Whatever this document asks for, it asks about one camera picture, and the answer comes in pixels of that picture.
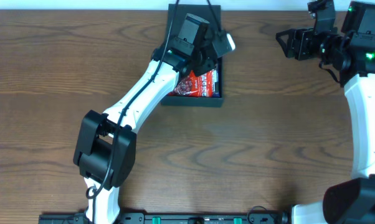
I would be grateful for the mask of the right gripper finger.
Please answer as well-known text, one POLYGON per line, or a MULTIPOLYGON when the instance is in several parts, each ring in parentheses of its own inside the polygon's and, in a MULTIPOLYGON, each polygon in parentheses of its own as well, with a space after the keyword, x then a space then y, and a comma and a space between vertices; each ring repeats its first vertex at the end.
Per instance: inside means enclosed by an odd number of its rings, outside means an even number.
POLYGON ((288 36, 289 38, 294 38, 295 35, 295 29, 288 29, 285 31, 277 32, 276 33, 276 40, 281 40, 283 36, 288 36))
POLYGON ((281 37, 277 37, 276 38, 276 41, 279 43, 279 45, 281 46, 282 50, 283 50, 283 53, 284 55, 286 56, 286 58, 293 58, 295 56, 295 52, 293 50, 293 42, 294 42, 294 38, 291 38, 289 37, 287 39, 287 41, 283 41, 281 37))

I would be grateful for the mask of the red Hacks candy bag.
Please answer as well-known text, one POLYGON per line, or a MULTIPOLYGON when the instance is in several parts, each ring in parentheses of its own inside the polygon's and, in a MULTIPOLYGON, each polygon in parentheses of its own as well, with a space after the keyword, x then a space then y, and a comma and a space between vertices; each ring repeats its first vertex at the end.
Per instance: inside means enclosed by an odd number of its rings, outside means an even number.
POLYGON ((183 78, 170 92, 169 96, 186 96, 197 98, 212 98, 212 71, 196 77, 191 72, 187 77, 183 78))

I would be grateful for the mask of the dark green box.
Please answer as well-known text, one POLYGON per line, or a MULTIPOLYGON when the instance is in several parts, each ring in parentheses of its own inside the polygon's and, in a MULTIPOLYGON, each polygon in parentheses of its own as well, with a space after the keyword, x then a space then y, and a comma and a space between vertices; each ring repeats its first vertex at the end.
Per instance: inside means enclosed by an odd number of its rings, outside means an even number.
MULTIPOLYGON (((216 20, 219 24, 221 22, 221 6, 212 5, 215 13, 216 20)), ((214 19, 208 5, 198 5, 198 4, 179 4, 177 8, 176 18, 173 22, 173 27, 171 29, 172 35, 177 35, 181 29, 183 19, 186 17, 187 13, 199 16, 210 23, 210 28, 217 29, 216 20, 214 19)), ((214 97, 196 97, 196 96, 176 96, 167 95, 161 100, 162 106, 195 106, 195 107, 210 107, 210 108, 220 108, 224 102, 224 90, 223 90, 223 62, 222 58, 217 61, 217 88, 218 94, 214 97)))

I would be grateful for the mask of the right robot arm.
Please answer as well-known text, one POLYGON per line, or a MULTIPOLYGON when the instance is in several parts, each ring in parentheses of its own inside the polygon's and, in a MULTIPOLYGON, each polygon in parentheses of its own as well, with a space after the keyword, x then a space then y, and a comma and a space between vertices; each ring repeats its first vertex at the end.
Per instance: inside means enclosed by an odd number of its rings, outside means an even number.
POLYGON ((353 134, 349 181, 327 189, 320 202, 294 205, 285 223, 375 223, 375 4, 352 1, 340 29, 333 0, 308 3, 315 24, 276 34, 288 58, 319 58, 340 85, 353 134))

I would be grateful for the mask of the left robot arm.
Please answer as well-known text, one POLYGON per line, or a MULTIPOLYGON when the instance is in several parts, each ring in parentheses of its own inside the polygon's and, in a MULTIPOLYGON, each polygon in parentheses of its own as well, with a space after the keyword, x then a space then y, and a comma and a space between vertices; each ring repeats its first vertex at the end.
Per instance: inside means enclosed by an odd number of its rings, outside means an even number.
POLYGON ((186 14, 177 35, 153 51, 143 76, 117 103, 82 119, 73 162, 85 179, 85 223, 114 223, 118 193, 135 163, 137 134, 157 104, 208 58, 202 52, 210 23, 186 14))

